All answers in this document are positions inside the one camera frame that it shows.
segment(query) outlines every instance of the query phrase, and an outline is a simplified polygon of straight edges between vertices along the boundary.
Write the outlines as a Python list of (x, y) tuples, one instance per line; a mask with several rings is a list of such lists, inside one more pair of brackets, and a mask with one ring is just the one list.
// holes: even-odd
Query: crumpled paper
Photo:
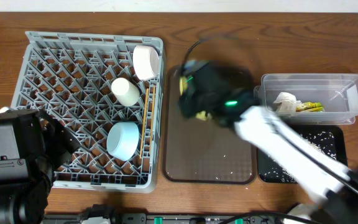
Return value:
[(286, 112), (293, 115), (296, 113), (296, 107), (302, 104), (300, 100), (296, 100), (296, 96), (286, 92), (281, 92), (273, 103), (281, 103), (276, 112)]

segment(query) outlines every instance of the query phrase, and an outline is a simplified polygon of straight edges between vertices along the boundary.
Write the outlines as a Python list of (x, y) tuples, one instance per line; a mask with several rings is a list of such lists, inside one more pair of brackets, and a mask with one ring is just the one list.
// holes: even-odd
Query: black speckled tray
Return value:
[[(315, 143), (322, 152), (347, 165), (345, 140), (342, 130), (337, 126), (291, 125), (305, 139)], [(258, 150), (259, 177), (268, 183), (296, 183), (276, 162), (261, 150)]]

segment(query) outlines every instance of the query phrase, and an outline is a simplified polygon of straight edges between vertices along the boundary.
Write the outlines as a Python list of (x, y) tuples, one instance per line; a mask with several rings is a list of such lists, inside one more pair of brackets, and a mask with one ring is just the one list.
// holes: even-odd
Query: clear plastic container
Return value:
[(302, 112), (290, 116), (279, 113), (291, 123), (352, 124), (358, 115), (358, 74), (266, 74), (255, 93), (268, 110), (281, 92), (291, 93), (297, 100), (320, 102), (324, 112)]

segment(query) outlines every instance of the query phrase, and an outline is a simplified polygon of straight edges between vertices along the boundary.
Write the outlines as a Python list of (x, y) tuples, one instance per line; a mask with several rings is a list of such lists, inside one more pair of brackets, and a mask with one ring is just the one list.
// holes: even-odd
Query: white wall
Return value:
[(358, 0), (0, 0), (16, 12), (358, 12)]

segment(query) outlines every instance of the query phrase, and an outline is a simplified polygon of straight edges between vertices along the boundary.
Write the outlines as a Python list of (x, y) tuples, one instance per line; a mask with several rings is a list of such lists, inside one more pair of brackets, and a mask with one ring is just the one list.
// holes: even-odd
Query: tray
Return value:
[[(54, 187), (120, 190), (149, 193), (157, 180), (160, 116), (163, 97), (163, 42), (156, 37), (133, 37), (57, 32), (26, 32), (30, 40), (15, 89), (12, 108), (43, 109), (68, 127), (80, 141), (69, 163), (55, 172)], [(158, 77), (141, 82), (132, 62), (136, 45), (154, 47), (160, 56)], [(138, 103), (125, 107), (109, 86), (117, 77), (135, 84)], [(156, 86), (153, 130), (147, 111), (143, 155), (138, 148), (126, 162), (109, 155), (109, 130), (120, 121), (132, 121), (142, 129), (145, 98), (152, 104)]]
[[(309, 140), (309, 142), (319, 146), (325, 155), (347, 165), (345, 140), (343, 132), (339, 127), (328, 125), (292, 125), (291, 128)], [(264, 182), (280, 184), (296, 183), (291, 175), (261, 150), (258, 150), (258, 172), (259, 177)]]
[(255, 149), (214, 121), (183, 118), (178, 108), (179, 76), (173, 68), (167, 77), (163, 175), (173, 182), (251, 183), (256, 176)]

